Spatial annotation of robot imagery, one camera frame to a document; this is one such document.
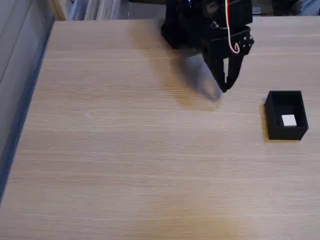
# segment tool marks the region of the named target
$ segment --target white cube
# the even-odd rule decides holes
[[[297,126],[296,117],[293,114],[282,115],[282,121],[285,127]]]

